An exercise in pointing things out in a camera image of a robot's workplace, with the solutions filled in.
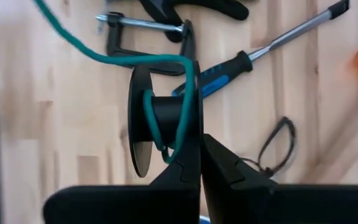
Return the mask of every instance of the green wire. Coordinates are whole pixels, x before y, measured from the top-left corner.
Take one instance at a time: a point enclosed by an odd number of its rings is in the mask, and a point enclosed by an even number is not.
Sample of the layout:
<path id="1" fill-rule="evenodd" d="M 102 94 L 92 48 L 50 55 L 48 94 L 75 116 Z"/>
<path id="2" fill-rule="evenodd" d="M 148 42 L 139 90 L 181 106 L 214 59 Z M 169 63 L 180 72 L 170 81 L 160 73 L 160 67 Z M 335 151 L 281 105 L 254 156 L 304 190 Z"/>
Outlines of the green wire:
<path id="1" fill-rule="evenodd" d="M 179 55 L 148 55 L 148 56 L 136 56 L 136 57 L 108 57 L 105 55 L 101 55 L 96 53 L 95 51 L 89 49 L 85 46 L 80 40 L 71 35 L 68 31 L 66 31 L 59 23 L 57 18 L 50 11 L 48 6 L 44 3 L 43 0 L 34 0 L 36 5 L 39 7 L 40 11 L 44 14 L 46 19 L 49 21 L 50 25 L 56 30 L 58 34 L 60 34 L 65 40 L 67 40 L 71 45 L 76 47 L 80 52 L 96 60 L 98 62 L 113 64 L 113 65 L 133 65 L 133 64 L 141 64 L 141 63 L 159 63 L 159 62 L 181 62 L 185 66 L 186 71 L 186 85 L 185 85 L 185 96 L 183 99 L 183 107 L 180 115 L 179 125 L 177 128 L 177 134 L 175 136 L 175 151 L 171 157 L 167 157 L 168 150 L 163 145 L 161 139 L 154 139 L 155 144 L 158 150 L 162 151 L 163 159 L 167 163 L 171 163 L 174 159 L 177 152 L 183 145 L 185 140 L 186 128 L 188 126 L 190 110 L 191 110 L 191 101 L 194 95 L 194 87 L 195 87 L 195 79 L 193 74 L 193 62 L 183 56 Z M 146 111 L 147 120 L 155 119 L 154 114 L 151 113 L 152 110 Z M 158 129 L 157 123 L 151 124 L 150 130 L 154 136 L 161 136 L 161 133 Z"/>

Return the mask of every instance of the wooden table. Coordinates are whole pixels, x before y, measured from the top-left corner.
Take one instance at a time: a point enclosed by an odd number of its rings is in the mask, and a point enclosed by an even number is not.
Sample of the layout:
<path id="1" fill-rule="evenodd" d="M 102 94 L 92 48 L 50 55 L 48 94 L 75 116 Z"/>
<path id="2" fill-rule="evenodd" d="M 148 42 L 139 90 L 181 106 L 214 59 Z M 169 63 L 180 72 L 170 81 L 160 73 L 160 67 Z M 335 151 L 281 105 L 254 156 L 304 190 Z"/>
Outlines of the wooden table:
<path id="1" fill-rule="evenodd" d="M 325 10 L 336 0 L 259 0 L 246 22 L 201 7 L 181 6 L 196 31 L 201 69 L 248 52 Z M 100 0 L 48 0 L 62 24 L 104 53 L 96 35 Z M 137 1 L 114 10 L 150 19 Z M 124 46 L 155 54 L 178 52 L 162 33 L 126 28 Z M 282 116 L 298 129 L 296 159 L 280 182 L 298 182 L 331 147 L 358 108 L 358 1 L 342 17 L 258 60 L 204 101 L 205 132 L 241 156 L 255 158 Z M 149 183 L 165 167 L 154 151 L 146 178 L 136 176 L 126 134 L 131 70 L 86 58 L 61 39 L 32 1 L 0 0 L 0 173 L 4 223 L 40 223 L 44 200 L 79 184 Z M 184 77 L 153 75 L 169 95 Z M 287 136 L 269 147 L 266 164 L 286 153 Z M 206 213 L 205 202 L 201 203 Z"/>

